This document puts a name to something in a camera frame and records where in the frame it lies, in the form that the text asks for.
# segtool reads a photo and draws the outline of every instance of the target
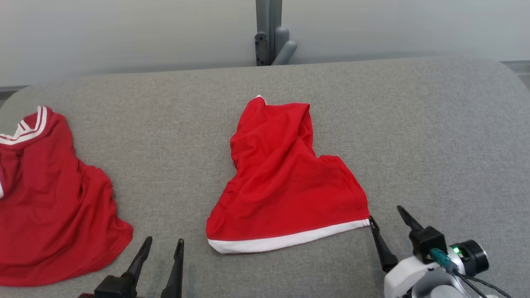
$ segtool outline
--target gray table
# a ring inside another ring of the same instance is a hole
[[[368,228],[252,255],[216,253],[205,223],[235,170],[228,140],[245,104],[309,102],[317,154],[343,158],[400,259],[396,205],[449,243],[487,250],[481,276],[525,296],[530,255],[530,94],[503,65],[462,57],[103,75],[37,85],[0,109],[0,132],[46,105],[66,116],[78,156],[113,181],[134,239],[108,268],[1,297],[76,297],[120,274],[144,238],[138,291],[160,296],[178,238],[185,297],[376,297],[384,275]]]

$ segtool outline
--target floor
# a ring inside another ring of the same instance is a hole
[[[523,81],[526,87],[530,90],[530,64],[528,62],[505,62],[504,64],[517,73],[521,81]],[[15,92],[16,91],[0,92],[0,108]]]

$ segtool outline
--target cable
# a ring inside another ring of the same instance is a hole
[[[471,276],[467,276],[467,275],[463,275],[463,274],[461,274],[460,278],[465,278],[465,279],[469,279],[469,280],[477,282],[477,283],[481,283],[481,284],[485,285],[486,287],[490,287],[490,288],[494,289],[495,291],[499,292],[499,294],[501,294],[502,296],[507,297],[507,298],[511,298],[511,296],[508,295],[508,293],[506,293],[505,291],[501,290],[499,287],[494,286],[494,285],[492,285],[492,284],[490,284],[490,283],[488,283],[486,281],[483,281],[483,280],[481,280],[479,278],[471,277]]]
[[[470,283],[466,279],[465,275],[462,275],[460,272],[458,272],[458,270],[454,270],[453,272],[455,273],[456,276],[460,277],[460,279],[463,282],[465,282],[471,289],[473,289],[475,292],[477,292],[477,294],[479,294],[482,298],[488,298],[488,297],[486,297],[486,295],[484,295],[484,293],[480,292],[480,290],[474,284]]]

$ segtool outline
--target gray wall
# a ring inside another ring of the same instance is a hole
[[[285,0],[292,63],[465,54],[530,60],[528,0]],[[0,87],[254,65],[254,0],[2,0]]]

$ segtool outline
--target bright red cloth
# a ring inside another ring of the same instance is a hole
[[[75,156],[66,119],[50,108],[0,135],[0,285],[38,286],[97,271],[129,244],[112,185]]]
[[[251,100],[230,147],[237,174],[206,224],[219,252],[278,249],[369,225],[354,175],[339,157],[313,151],[309,104]]]

